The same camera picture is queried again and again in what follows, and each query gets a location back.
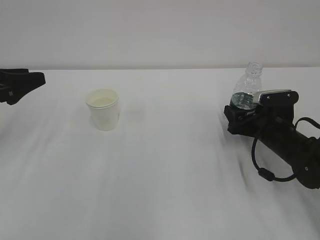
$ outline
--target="plastic water bottle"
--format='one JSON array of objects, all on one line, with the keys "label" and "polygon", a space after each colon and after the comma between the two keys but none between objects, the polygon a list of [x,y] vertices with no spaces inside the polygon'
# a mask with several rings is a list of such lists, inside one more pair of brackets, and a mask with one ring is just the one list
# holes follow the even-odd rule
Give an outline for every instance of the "plastic water bottle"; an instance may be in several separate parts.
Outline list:
[{"label": "plastic water bottle", "polygon": [[257,107],[253,103],[254,94],[261,90],[262,65],[257,62],[249,62],[245,74],[238,80],[233,90],[231,104],[239,109],[252,110]]}]

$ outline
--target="white paper cup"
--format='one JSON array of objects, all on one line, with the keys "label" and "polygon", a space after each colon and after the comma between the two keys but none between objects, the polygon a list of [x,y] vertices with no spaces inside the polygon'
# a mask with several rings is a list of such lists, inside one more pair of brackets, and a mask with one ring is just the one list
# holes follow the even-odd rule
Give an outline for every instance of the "white paper cup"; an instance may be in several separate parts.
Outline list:
[{"label": "white paper cup", "polygon": [[85,99],[96,127],[102,131],[115,129],[118,124],[118,94],[111,89],[101,88],[90,92]]}]

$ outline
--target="cup rim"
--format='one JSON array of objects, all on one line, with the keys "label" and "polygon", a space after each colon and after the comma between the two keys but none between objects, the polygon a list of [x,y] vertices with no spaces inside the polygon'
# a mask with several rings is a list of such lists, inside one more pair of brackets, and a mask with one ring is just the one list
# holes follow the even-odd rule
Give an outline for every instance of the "cup rim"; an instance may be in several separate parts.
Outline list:
[{"label": "cup rim", "polygon": [[[108,90],[108,91],[112,91],[116,94],[116,99],[112,102],[112,103],[109,103],[108,105],[105,105],[105,106],[92,106],[91,104],[88,103],[88,97],[91,95],[91,94],[94,94],[96,91],[99,91],[99,90]],[[96,90],[93,90],[91,92],[89,92],[87,95],[86,95],[86,98],[85,98],[85,104],[87,104],[90,108],[93,108],[93,109],[105,109],[105,108],[109,108],[113,105],[115,105],[117,102],[119,101],[119,95],[118,93],[113,90],[113,89],[110,89],[110,88],[98,88]]]}]

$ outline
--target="table surface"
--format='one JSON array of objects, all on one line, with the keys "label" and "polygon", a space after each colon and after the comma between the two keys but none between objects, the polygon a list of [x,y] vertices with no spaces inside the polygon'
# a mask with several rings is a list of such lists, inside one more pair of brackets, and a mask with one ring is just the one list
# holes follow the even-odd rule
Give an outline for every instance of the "table surface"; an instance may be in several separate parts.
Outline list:
[{"label": "table surface", "polygon": [[[44,71],[46,85],[0,105],[0,239],[319,240],[320,191],[262,179],[252,138],[227,132],[223,109],[243,72]],[[262,84],[296,90],[296,119],[320,121],[319,76],[265,68]],[[84,103],[98,88],[120,96],[109,132]],[[299,131],[319,136],[306,123]],[[261,143],[256,152],[291,174]]]}]

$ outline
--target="white wall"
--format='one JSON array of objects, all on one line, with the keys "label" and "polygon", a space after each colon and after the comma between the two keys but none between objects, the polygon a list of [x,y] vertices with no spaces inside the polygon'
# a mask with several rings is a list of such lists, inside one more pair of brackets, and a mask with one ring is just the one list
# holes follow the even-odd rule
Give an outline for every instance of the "white wall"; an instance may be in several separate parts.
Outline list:
[{"label": "white wall", "polygon": [[0,67],[320,66],[319,0],[0,0]]}]

